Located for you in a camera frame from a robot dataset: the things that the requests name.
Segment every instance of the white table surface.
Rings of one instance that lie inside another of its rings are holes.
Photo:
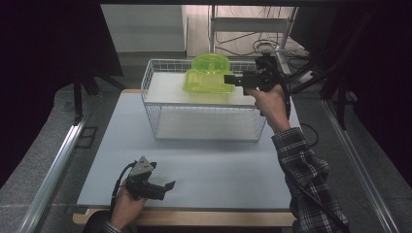
[[[299,126],[292,103],[292,127]],[[265,125],[258,143],[157,141],[139,93],[122,93],[78,199],[87,207],[110,206],[123,168],[142,155],[157,162],[149,182],[176,181],[163,201],[146,207],[171,210],[288,210],[273,132]]]

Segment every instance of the metal rail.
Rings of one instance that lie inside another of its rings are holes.
[[[355,173],[360,180],[360,184],[362,185],[363,190],[366,193],[366,196],[369,199],[370,204],[376,213],[376,216],[378,216],[378,219],[381,222],[385,232],[399,232],[390,213],[390,210],[385,203],[385,200],[383,199],[382,195],[379,193],[374,182],[367,173],[366,168],[364,167],[357,150],[352,144],[348,133],[340,128],[339,123],[337,122],[335,117],[336,112],[333,109],[331,102],[323,100],[322,103],[326,109],[327,115],[329,116],[333,128],[335,129],[336,134],[340,142],[342,143],[349,160],[352,163]]]
[[[50,197],[54,191],[54,188],[60,178],[60,175],[66,165],[70,153],[73,150],[73,147],[76,144],[77,139],[79,138],[80,133],[85,124],[85,117],[82,118],[79,124],[72,125],[66,138],[64,139],[63,144],[58,151],[54,162],[51,165],[48,173],[46,174],[45,179],[42,182],[39,190],[36,193],[31,205],[29,206],[23,221],[21,222],[20,227],[17,232],[31,233],[36,229],[37,223],[39,222],[40,217],[43,214],[44,209],[46,208]]]

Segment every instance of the shirt cuff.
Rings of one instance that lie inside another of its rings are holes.
[[[107,220],[103,225],[103,231],[106,233],[121,233],[120,229],[117,229],[116,226],[112,225],[109,220]]]

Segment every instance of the plaid shirt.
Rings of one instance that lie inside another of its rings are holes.
[[[284,169],[287,169],[308,193],[348,225],[348,219],[341,213],[339,204],[327,186],[327,162],[309,149],[300,129],[292,128],[276,134],[272,141]],[[340,232],[324,211],[300,193],[288,177],[285,180],[292,196],[291,212],[296,217],[293,232]]]

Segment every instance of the human hand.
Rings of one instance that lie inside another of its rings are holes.
[[[253,88],[247,88],[246,92],[255,97],[255,105],[267,118],[267,123],[275,134],[291,128],[286,114],[284,92],[279,84],[268,92]]]
[[[124,185],[122,185],[118,192],[110,222],[117,229],[123,230],[124,227],[140,215],[147,200],[147,198],[135,200]]]

